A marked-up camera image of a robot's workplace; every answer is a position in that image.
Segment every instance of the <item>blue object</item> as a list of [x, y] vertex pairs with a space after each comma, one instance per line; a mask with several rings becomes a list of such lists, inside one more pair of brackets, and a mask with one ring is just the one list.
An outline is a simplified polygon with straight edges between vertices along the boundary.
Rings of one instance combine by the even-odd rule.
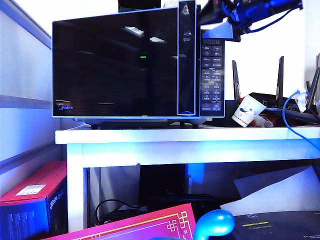
[[[308, 143], [310, 143], [312, 146], [314, 146], [316, 149], [318, 149], [318, 150], [320, 151], [320, 146], [317, 146], [317, 145], [316, 145], [315, 143], [313, 143], [310, 139], [306, 138], [305, 136], [303, 136], [303, 135], [301, 135], [300, 133], [298, 133], [298, 132], [296, 132], [295, 130], [293, 130], [292, 127], [289, 126], [289, 124], [288, 124], [288, 122], [287, 122], [287, 120], [286, 120], [285, 113], [286, 113], [287, 104], [288, 104], [289, 100], [294, 97], [294, 95], [299, 94], [299, 93], [300, 93], [300, 91], [296, 91], [296, 92], [293, 93], [290, 97], [288, 97], [287, 100], [284, 102], [284, 105], [283, 105], [283, 107], [282, 107], [282, 119], [283, 119], [283, 122], [284, 122], [285, 126], [286, 126], [291, 132], [293, 132], [294, 134], [296, 134], [296, 135], [298, 135], [299, 137], [303, 138], [304, 140], [306, 140]], [[308, 99], [309, 96], [310, 96], [310, 94], [309, 94], [308, 91], [307, 91], [306, 93], [307, 93], [306, 99]]]
[[235, 39], [234, 27], [228, 22], [224, 22], [214, 29], [207, 30], [202, 34], [203, 38], [214, 38], [214, 39]]
[[[232, 232], [235, 218], [227, 210], [218, 209], [207, 212], [196, 223], [193, 240], [208, 240], [210, 236], [220, 237]], [[176, 237], [154, 237], [150, 240], [179, 240]]]

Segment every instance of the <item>black cable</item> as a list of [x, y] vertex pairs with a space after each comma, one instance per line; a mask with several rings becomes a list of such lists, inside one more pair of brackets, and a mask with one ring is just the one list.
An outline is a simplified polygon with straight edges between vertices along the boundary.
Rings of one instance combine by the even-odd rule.
[[99, 209], [99, 207], [100, 207], [102, 204], [104, 204], [104, 203], [106, 203], [106, 202], [118, 202], [118, 203], [121, 203], [121, 204], [123, 204], [123, 205], [126, 205], [127, 207], [132, 208], [132, 209], [139, 209], [139, 208], [141, 208], [141, 206], [131, 206], [131, 205], [129, 205], [129, 204], [123, 202], [123, 201], [117, 200], [117, 199], [107, 199], [107, 200], [104, 200], [104, 201], [100, 202], [100, 203], [98, 204], [98, 206], [96, 206], [95, 212], [94, 212], [94, 214], [95, 214], [95, 220], [96, 220], [96, 223], [97, 223], [98, 225], [100, 225], [100, 221], [99, 221], [99, 218], [98, 218], [98, 209]]

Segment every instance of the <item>red envelope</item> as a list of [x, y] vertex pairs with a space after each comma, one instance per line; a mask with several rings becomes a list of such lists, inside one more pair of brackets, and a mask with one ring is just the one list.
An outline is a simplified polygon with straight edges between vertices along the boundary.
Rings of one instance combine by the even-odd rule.
[[192, 240], [195, 227], [192, 207], [188, 203], [46, 239], [149, 240], [176, 237]]

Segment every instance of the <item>midea logo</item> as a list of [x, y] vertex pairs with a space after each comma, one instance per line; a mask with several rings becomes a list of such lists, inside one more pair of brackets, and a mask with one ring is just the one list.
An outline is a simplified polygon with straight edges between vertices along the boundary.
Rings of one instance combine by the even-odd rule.
[[60, 111], [62, 111], [62, 110], [74, 109], [72, 106], [65, 106], [65, 105], [63, 105], [63, 103], [60, 103], [60, 104], [58, 105], [58, 108], [59, 108]]

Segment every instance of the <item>paper cup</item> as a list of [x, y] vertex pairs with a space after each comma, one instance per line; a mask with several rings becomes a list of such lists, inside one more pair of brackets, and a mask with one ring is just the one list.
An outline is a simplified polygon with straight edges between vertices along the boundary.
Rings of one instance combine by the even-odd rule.
[[259, 115], [264, 109], [266, 109], [265, 105], [246, 95], [231, 118], [245, 128], [252, 122], [255, 115]]

